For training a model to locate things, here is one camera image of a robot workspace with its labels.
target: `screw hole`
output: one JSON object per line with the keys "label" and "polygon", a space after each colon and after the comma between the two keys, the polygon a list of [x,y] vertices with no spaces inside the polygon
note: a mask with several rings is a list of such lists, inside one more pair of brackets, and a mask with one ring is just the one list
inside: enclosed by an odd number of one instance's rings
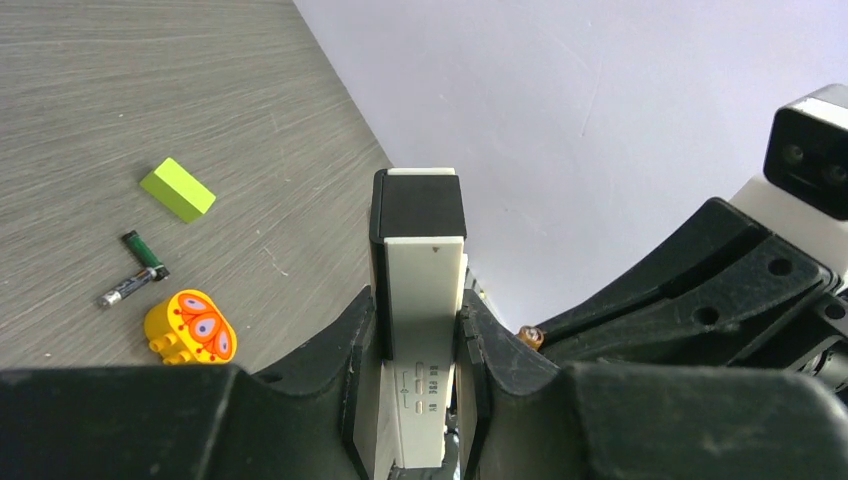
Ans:
{"label": "screw hole", "polygon": [[769,262],[769,272],[778,277],[785,277],[792,273],[792,262],[785,258],[776,258]]}
{"label": "screw hole", "polygon": [[845,318],[845,308],[842,305],[831,303],[824,307],[824,314],[831,320],[842,320]]}
{"label": "screw hole", "polygon": [[701,325],[715,325],[718,317],[718,310],[713,307],[699,308],[692,314],[692,318]]}

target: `yellow stud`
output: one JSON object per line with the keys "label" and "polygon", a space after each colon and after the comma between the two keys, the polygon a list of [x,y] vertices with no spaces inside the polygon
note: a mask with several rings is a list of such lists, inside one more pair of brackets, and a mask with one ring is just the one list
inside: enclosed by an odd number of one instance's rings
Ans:
{"label": "yellow stud", "polygon": [[186,363],[191,360],[191,354],[188,353],[188,350],[183,350],[176,355],[171,355],[170,357],[164,360],[165,365],[179,365],[181,363]]}
{"label": "yellow stud", "polygon": [[165,350],[166,348],[170,347],[171,345],[174,345],[175,343],[177,343],[177,336],[173,333],[166,333],[161,337],[154,338],[153,341],[148,344],[148,346],[154,352],[159,353],[162,350]]}

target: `camera lens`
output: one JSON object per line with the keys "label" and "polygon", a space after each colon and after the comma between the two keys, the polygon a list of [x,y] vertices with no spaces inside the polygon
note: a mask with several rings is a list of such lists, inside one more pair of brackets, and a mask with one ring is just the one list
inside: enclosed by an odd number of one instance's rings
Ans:
{"label": "camera lens", "polygon": [[783,147],[783,159],[789,165],[798,165],[804,161],[804,151],[798,145],[787,145]]}
{"label": "camera lens", "polygon": [[833,186],[841,186],[848,180],[848,171],[840,165],[828,165],[824,169],[824,179]]}

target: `white robot part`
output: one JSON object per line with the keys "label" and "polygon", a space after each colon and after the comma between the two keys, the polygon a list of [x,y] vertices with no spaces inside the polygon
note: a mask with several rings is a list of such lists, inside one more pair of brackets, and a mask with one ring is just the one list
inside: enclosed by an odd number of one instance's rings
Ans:
{"label": "white robot part", "polygon": [[375,177],[372,203],[372,289],[391,345],[383,398],[393,403],[395,464],[438,468],[468,268],[458,178],[451,168],[388,169]]}
{"label": "white robot part", "polygon": [[453,336],[467,257],[462,237],[386,239],[394,337],[395,411],[402,468],[444,457]]}
{"label": "white robot part", "polygon": [[[826,87],[822,90],[832,89],[833,87],[836,86]],[[826,102],[815,97],[806,97],[795,103],[789,104],[787,108],[803,112],[812,118],[816,118],[836,127],[848,130],[848,109],[840,105]]]}

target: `yellow lego duplo brick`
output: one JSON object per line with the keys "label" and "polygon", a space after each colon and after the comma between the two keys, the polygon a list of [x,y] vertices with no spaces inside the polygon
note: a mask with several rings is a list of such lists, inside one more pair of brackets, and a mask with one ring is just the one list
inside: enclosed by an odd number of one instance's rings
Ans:
{"label": "yellow lego duplo brick", "polygon": [[144,317],[148,347],[165,365],[229,363],[238,340],[212,299],[198,290],[183,290],[150,309]]}
{"label": "yellow lego duplo brick", "polygon": [[140,185],[186,223],[203,216],[215,202],[215,195],[170,157]]}

